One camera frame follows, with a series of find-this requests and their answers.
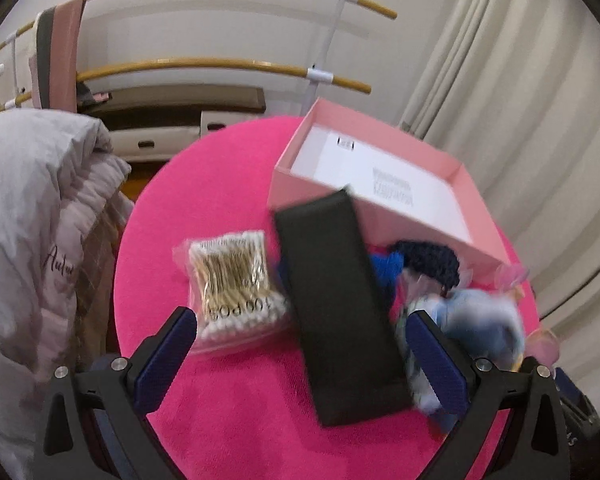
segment drawer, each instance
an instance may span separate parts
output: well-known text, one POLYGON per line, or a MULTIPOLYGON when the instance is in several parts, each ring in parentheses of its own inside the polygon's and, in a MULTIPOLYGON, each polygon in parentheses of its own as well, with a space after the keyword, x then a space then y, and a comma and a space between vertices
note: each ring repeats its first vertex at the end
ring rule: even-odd
POLYGON ((245 114, 241 112, 202 112, 200 117, 200 137, 204 137, 214 131, 221 130, 231 124, 243 123, 261 119, 261 114, 245 114))
POLYGON ((113 152, 128 162, 169 160, 199 138, 198 126, 136 128, 111 132, 113 152))

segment white paper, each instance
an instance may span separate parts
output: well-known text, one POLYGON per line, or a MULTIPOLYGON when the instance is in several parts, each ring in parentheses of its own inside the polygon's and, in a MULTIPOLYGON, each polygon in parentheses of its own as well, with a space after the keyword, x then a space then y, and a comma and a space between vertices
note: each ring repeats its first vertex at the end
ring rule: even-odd
POLYGON ((314 125, 291 174, 341 189, 471 243, 452 187, 437 175, 335 130, 314 125))

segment bedding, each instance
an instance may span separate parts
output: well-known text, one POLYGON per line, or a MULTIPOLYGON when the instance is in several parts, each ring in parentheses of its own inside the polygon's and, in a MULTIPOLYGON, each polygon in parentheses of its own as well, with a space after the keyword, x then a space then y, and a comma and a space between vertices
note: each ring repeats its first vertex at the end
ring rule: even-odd
POLYGON ((54 369, 102 350, 129 171, 99 120, 0 113, 0 462, 13 480, 30 478, 54 369))

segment pink tablecloth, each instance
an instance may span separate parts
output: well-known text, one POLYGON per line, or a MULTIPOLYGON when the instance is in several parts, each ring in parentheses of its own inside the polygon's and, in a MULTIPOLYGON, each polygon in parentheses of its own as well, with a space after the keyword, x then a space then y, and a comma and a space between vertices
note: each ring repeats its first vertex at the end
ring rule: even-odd
MULTIPOLYGON (((186 304, 187 278, 171 256, 185 238, 264 229, 269 257, 277 258, 267 193, 273 167, 299 121, 230 126, 196 142, 150 182, 126 228, 116 269, 115 319, 123 355, 154 334, 174 307, 186 304)), ((528 287, 526 292, 521 311, 530 331, 538 326, 538 314, 528 287)), ((415 411, 321 428, 301 351, 289 334, 221 358, 187 358, 150 420, 189 479, 411 480, 442 441, 415 411)), ((469 478, 484 471, 501 427, 502 418, 469 478)))

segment curtain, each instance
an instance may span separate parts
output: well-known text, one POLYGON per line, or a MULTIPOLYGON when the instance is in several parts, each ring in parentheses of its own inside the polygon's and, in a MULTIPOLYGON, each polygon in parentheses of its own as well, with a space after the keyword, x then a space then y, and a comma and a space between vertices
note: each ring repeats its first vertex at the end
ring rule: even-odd
POLYGON ((600 25, 581 0, 458 0, 402 128, 462 160, 600 410, 600 25))

